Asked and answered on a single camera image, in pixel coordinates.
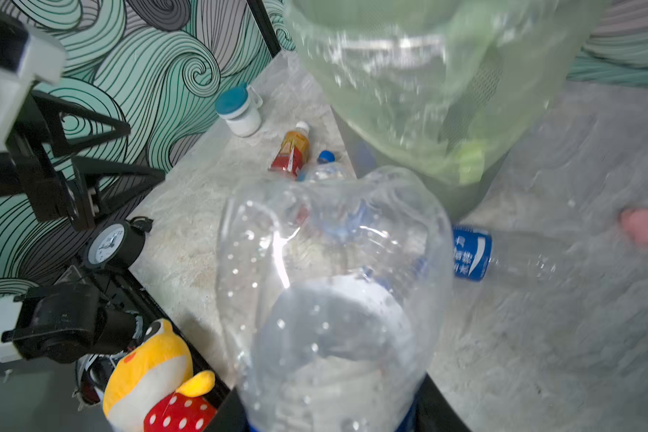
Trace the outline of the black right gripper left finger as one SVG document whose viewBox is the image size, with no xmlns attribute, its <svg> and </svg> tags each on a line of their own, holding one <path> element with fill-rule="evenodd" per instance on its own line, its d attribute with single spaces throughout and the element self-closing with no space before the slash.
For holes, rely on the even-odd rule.
<svg viewBox="0 0 648 432">
<path fill-rule="evenodd" d="M 236 390 L 219 407 L 204 432 L 246 432 L 246 413 Z"/>
</svg>

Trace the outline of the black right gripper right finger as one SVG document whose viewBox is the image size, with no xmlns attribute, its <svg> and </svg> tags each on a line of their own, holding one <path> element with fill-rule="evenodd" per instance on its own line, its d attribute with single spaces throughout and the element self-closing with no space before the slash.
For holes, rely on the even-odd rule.
<svg viewBox="0 0 648 432">
<path fill-rule="evenodd" d="M 470 432 L 427 374 L 418 391 L 416 413 L 418 432 Z"/>
</svg>

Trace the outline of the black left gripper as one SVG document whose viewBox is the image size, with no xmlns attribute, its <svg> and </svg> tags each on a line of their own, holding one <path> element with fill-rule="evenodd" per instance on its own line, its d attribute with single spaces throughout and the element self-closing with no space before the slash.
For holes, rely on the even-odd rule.
<svg viewBox="0 0 648 432">
<path fill-rule="evenodd" d="M 68 138 L 71 119 L 91 132 Z M 98 158 L 73 157 L 75 179 L 68 180 L 51 163 L 55 157 L 126 137 L 127 122 L 33 90 L 26 97 L 5 148 L 0 149 L 0 197 L 24 194 L 38 221 L 66 218 L 75 230 L 95 228 L 94 216 L 111 214 L 162 183 L 162 169 Z"/>
</svg>

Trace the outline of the small bottle blue white label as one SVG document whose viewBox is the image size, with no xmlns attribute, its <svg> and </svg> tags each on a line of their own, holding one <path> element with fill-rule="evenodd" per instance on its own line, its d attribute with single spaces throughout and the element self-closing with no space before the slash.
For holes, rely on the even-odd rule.
<svg viewBox="0 0 648 432">
<path fill-rule="evenodd" d="M 446 213 L 419 178 L 336 165 L 240 184 L 217 304 L 252 431 L 412 431 L 453 283 Z"/>
</svg>

